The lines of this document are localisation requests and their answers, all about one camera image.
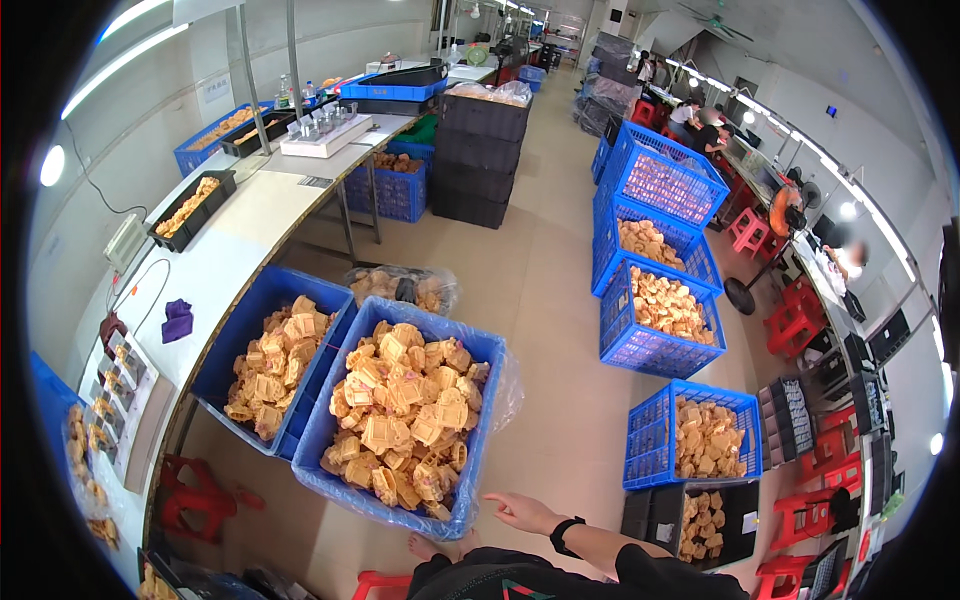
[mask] tiled floor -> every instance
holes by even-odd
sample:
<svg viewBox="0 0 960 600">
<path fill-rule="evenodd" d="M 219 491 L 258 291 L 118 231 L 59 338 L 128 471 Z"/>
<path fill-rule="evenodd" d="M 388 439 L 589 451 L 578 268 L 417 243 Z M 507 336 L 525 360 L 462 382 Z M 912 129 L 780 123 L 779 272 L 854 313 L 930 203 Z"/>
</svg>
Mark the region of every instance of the tiled floor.
<svg viewBox="0 0 960 600">
<path fill-rule="evenodd" d="M 383 222 L 383 244 L 358 231 L 358 253 L 370 261 L 452 270 L 462 294 L 452 318 L 505 336 L 519 361 L 525 390 L 513 422 L 491 438 L 481 492 L 533 495 L 557 511 L 618 530 L 626 416 L 664 381 L 608 367 L 597 358 L 598 305 L 590 295 L 591 198 L 589 166 L 597 138 L 570 119 L 576 78 L 551 74 L 533 107 L 510 208 L 499 230 L 430 214 L 419 223 Z M 336 227 L 305 225 L 300 239 L 342 239 Z M 733 254 L 721 234 L 708 231 L 725 276 L 750 278 L 757 263 Z M 284 263 L 340 280 L 346 263 L 293 247 Z M 771 296 L 766 281 L 759 297 Z M 755 393 L 786 371 L 770 356 L 761 320 L 769 301 L 744 318 L 718 301 L 728 351 L 693 379 Z M 417 560 L 406 531 L 346 511 L 302 487 L 287 463 L 267 458 L 231 435 L 205 411 L 193 421 L 184 454 L 206 458 L 225 484 L 242 483 L 267 501 L 262 513 L 241 508 L 228 521 L 221 547 L 175 544 L 198 562 L 221 570 L 266 564 L 288 573 L 321 598 L 348 598 L 364 569 L 410 573 Z M 767 473 L 755 556 L 728 571 L 744 589 L 773 537 L 774 500 L 792 489 L 793 471 Z M 476 528 L 484 543 L 548 557 L 555 565 L 598 577 L 584 562 L 556 555 L 547 539 L 515 531 L 481 506 Z"/>
</svg>

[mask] blue plastic basket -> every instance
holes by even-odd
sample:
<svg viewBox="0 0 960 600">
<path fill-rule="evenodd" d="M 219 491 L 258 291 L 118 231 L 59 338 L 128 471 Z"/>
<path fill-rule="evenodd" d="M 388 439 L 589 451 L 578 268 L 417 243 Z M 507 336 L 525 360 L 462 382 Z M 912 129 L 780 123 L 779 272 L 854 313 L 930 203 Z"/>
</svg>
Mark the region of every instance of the blue plastic basket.
<svg viewBox="0 0 960 600">
<path fill-rule="evenodd" d="M 627 454 L 623 467 L 624 490 L 641 490 L 689 481 L 676 475 L 677 396 L 697 402 L 716 402 L 717 406 L 732 410 L 736 414 L 736 427 L 747 431 L 740 445 L 740 462 L 747 464 L 747 474 L 744 477 L 696 481 L 720 484 L 756 479 L 763 474 L 763 460 L 760 456 L 760 410 L 756 397 L 674 379 L 630 411 Z"/>
<path fill-rule="evenodd" d="M 187 147 L 189 147 L 190 144 L 194 143 L 195 141 L 197 141 L 207 133 L 212 132 L 214 128 L 220 125 L 221 121 L 225 121 L 231 116 L 233 116 L 233 113 L 235 113 L 237 110 L 240 110 L 241 108 L 246 108 L 249 105 L 250 103 L 247 102 L 246 104 L 242 104 L 239 107 L 231 110 L 224 116 L 215 120 L 213 123 L 210 123 L 203 129 L 201 129 L 196 135 L 192 136 L 190 139 L 186 140 L 185 142 L 180 144 L 176 149 L 174 149 L 174 158 L 177 160 L 177 166 L 180 168 L 180 175 L 182 177 L 186 177 L 191 173 L 193 173 L 194 169 L 199 167 L 205 160 L 207 160 L 208 158 L 213 156 L 214 153 L 220 150 L 220 140 L 231 136 L 238 129 L 252 122 L 253 119 L 250 119 L 249 121 L 245 121 L 241 123 L 237 127 L 230 130 L 229 132 L 226 132 L 220 137 L 218 137 L 217 139 L 213 140 L 212 142 L 210 142 L 208 146 L 201 148 L 200 150 L 187 150 Z M 273 101 L 260 103 L 260 114 L 267 114 L 273 109 L 274 109 Z"/>
<path fill-rule="evenodd" d="M 601 135 L 600 143 L 597 144 L 597 152 L 593 155 L 593 164 L 590 165 L 594 185 L 600 183 L 600 178 L 603 177 L 604 167 L 607 165 L 607 158 L 609 157 L 610 144 L 607 143 L 607 138 Z"/>
<path fill-rule="evenodd" d="M 460 481 L 453 491 L 453 508 L 450 511 L 452 517 L 449 521 L 432 518 L 423 509 L 410 512 L 400 507 L 391 508 L 373 494 L 356 490 L 339 477 L 320 468 L 320 459 L 337 432 L 337 419 L 330 414 L 328 407 L 333 387 L 347 376 L 347 354 L 356 348 L 360 338 L 371 335 L 376 324 L 383 320 L 390 324 L 413 324 L 427 342 L 455 337 L 464 343 L 464 348 L 475 361 L 490 363 L 490 375 L 483 390 L 480 420 L 467 439 L 467 465 L 460 472 Z M 400 525 L 435 540 L 462 538 L 475 516 L 471 505 L 476 501 L 474 496 L 479 484 L 487 433 L 491 426 L 493 401 L 506 352 L 506 343 L 498 335 L 424 312 L 406 302 L 384 300 L 376 296 L 367 298 L 333 361 L 330 375 L 320 390 L 313 414 L 303 431 L 292 463 L 297 480 L 310 490 L 364 516 Z"/>
<path fill-rule="evenodd" d="M 623 250 L 620 247 L 620 232 L 616 226 L 618 218 L 624 221 L 653 221 L 654 227 L 663 234 L 663 241 L 673 247 L 677 256 L 684 261 L 684 270 L 680 271 Z M 616 199 L 608 206 L 606 218 L 595 224 L 594 231 L 596 233 L 593 237 L 593 277 L 590 290 L 597 298 L 603 296 L 613 273 L 627 258 L 634 260 L 641 268 L 647 265 L 666 271 L 666 277 L 670 279 L 681 276 L 696 279 L 698 283 L 709 288 L 714 298 L 724 293 L 723 278 L 720 277 L 720 271 L 713 260 L 713 252 L 710 251 L 707 238 L 698 229 L 671 219 L 647 205 Z"/>
<path fill-rule="evenodd" d="M 706 156 L 626 120 L 604 179 L 615 193 L 699 229 L 730 193 Z"/>
<path fill-rule="evenodd" d="M 542 82 L 546 77 L 546 71 L 532 64 L 522 64 L 520 66 L 520 79 L 526 82 Z"/>
<path fill-rule="evenodd" d="M 377 214 L 388 219 L 416 223 L 426 210 L 426 180 L 433 167 L 433 146 L 411 142 L 390 142 L 388 153 L 406 153 L 413 159 L 423 160 L 417 173 L 397 173 L 376 169 Z M 367 183 L 367 167 L 357 167 L 344 181 L 347 190 L 347 205 L 350 210 L 370 214 L 370 188 Z"/>
<path fill-rule="evenodd" d="M 535 94 L 540 91 L 540 82 L 528 80 L 525 77 L 517 77 L 516 80 L 529 85 L 530 91 L 534 92 Z"/>
<path fill-rule="evenodd" d="M 263 335 L 265 318 L 283 306 L 293 304 L 301 294 L 316 302 L 320 312 L 329 315 L 336 311 L 337 318 L 307 366 L 276 437 L 264 442 L 247 424 L 231 420 L 224 414 L 227 392 L 237 379 L 233 372 L 233 361 L 240 354 L 247 353 L 250 340 L 256 340 Z M 317 392 L 324 384 L 337 348 L 347 335 L 356 312 L 353 293 L 349 289 L 299 271 L 267 265 L 230 313 L 213 347 L 207 353 L 190 392 L 211 415 L 248 444 L 268 456 L 278 456 L 289 461 L 294 456 L 300 435 L 310 417 Z"/>
<path fill-rule="evenodd" d="M 677 276 L 676 271 L 667 271 L 662 265 L 652 266 L 657 264 L 640 264 L 628 259 L 620 264 L 613 276 L 600 299 L 600 362 L 659 377 L 686 379 L 727 351 L 723 327 L 707 286 L 683 274 Z M 698 344 L 637 323 L 630 281 L 632 266 L 639 267 L 643 273 L 677 279 L 689 287 L 690 294 L 704 306 L 704 318 L 708 329 L 713 332 L 713 344 Z"/>
<path fill-rule="evenodd" d="M 340 86 L 341 98 L 370 98 L 373 100 L 406 100 L 408 102 L 423 102 L 429 100 L 446 87 L 447 78 L 431 85 L 360 85 L 360 82 L 379 73 L 371 73 L 366 77 L 353 80 L 349 84 Z"/>
</svg>

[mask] bare foot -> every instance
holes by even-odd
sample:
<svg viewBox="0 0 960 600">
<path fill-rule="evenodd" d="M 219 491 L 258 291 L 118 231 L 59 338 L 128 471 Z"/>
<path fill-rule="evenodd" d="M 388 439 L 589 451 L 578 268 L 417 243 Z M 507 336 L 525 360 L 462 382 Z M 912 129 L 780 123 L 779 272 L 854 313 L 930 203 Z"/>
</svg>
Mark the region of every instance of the bare foot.
<svg viewBox="0 0 960 600">
<path fill-rule="evenodd" d="M 480 534 L 476 529 L 470 529 L 465 536 L 457 540 L 457 562 L 467 555 L 467 552 L 480 547 Z"/>
<path fill-rule="evenodd" d="M 442 554 L 437 544 L 420 534 L 410 534 L 407 538 L 407 548 L 410 549 L 410 554 L 424 562 L 432 559 L 435 554 Z"/>
</svg>

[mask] black wristband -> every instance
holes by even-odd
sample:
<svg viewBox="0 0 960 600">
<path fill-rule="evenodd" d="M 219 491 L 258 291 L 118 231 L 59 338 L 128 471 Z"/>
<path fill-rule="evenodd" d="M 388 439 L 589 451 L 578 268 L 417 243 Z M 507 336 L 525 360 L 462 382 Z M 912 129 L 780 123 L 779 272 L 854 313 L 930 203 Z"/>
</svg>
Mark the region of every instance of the black wristband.
<svg viewBox="0 0 960 600">
<path fill-rule="evenodd" d="M 564 543 L 564 533 L 566 533 L 566 530 L 578 523 L 586 524 L 587 522 L 581 517 L 575 516 L 574 518 L 569 518 L 566 521 L 561 522 L 553 530 L 553 533 L 550 534 L 550 542 L 553 544 L 553 549 L 556 550 L 558 554 L 572 556 L 575 559 L 580 558 L 576 553 L 567 550 L 566 544 Z"/>
</svg>

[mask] purple cloth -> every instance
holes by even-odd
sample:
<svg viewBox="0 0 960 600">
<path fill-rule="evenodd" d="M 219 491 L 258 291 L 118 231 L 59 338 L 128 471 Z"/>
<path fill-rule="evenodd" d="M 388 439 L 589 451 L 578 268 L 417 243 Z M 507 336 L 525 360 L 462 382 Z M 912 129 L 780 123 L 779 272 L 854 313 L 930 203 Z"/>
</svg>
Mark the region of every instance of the purple cloth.
<svg viewBox="0 0 960 600">
<path fill-rule="evenodd" d="M 193 313 L 190 308 L 192 306 L 183 299 L 167 302 L 167 322 L 160 326 L 164 344 L 176 342 L 193 332 Z"/>
</svg>

